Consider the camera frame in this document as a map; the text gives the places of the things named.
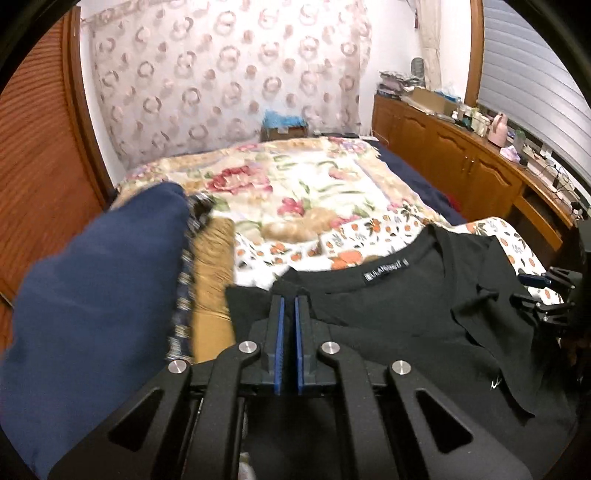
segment plaid fabric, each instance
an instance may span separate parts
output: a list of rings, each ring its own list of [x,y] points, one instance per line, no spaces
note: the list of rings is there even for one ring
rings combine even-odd
[[[191,345],[191,323],[195,300],[193,239],[197,232],[206,226],[213,202],[202,193],[190,195],[187,201],[190,214],[184,235],[181,270],[177,281],[177,304],[172,318],[172,332],[168,337],[170,348],[166,358],[167,360],[182,359],[194,363]]]

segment white wall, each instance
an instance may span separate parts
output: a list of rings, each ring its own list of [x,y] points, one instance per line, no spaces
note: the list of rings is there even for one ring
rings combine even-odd
[[[441,86],[462,99],[468,83],[471,36],[470,0],[441,0]]]
[[[120,0],[83,0],[78,3],[78,6],[81,9],[80,16],[88,18],[105,8],[119,3],[121,3]],[[96,141],[99,144],[100,154],[105,162],[109,177],[113,185],[117,185],[125,177],[125,168],[117,157],[100,112],[99,98],[96,94],[93,79],[92,57],[90,55],[90,29],[84,25],[80,26],[80,63],[82,65],[82,82],[86,94],[86,103],[88,104],[92,127],[95,130]]]
[[[366,0],[365,6],[372,24],[372,47],[359,88],[359,119],[364,135],[371,131],[380,70],[410,74],[411,60],[421,56],[418,31],[414,29],[414,10],[406,0]]]

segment window blind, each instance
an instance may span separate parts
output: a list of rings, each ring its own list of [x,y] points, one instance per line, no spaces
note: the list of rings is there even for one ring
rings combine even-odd
[[[483,0],[478,102],[505,112],[591,183],[591,109],[544,39],[504,0]]]

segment triangular cutout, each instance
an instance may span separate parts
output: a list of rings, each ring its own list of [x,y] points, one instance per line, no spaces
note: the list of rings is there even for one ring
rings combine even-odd
[[[426,390],[418,390],[416,396],[437,449],[441,453],[450,453],[473,440],[471,432],[460,424]]]
[[[109,432],[109,440],[132,452],[142,448],[163,396],[164,390],[152,390]]]

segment floral blanket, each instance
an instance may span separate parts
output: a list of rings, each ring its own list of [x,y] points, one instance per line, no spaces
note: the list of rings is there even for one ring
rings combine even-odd
[[[160,181],[213,196],[213,214],[231,218],[251,242],[315,241],[344,223],[403,203],[449,225],[423,203],[367,142],[297,138],[163,158],[138,167],[119,186],[121,205]]]
[[[269,289],[275,279],[293,267],[300,271],[339,270],[354,267],[397,252],[417,237],[432,220],[420,209],[404,203],[392,211],[374,212],[299,244],[252,242],[236,236],[234,278],[236,284]],[[515,273],[540,275],[545,268],[515,229],[500,218],[487,218],[459,226],[438,224],[455,233],[496,236]],[[547,304],[561,303],[547,288],[529,288],[530,294]]]

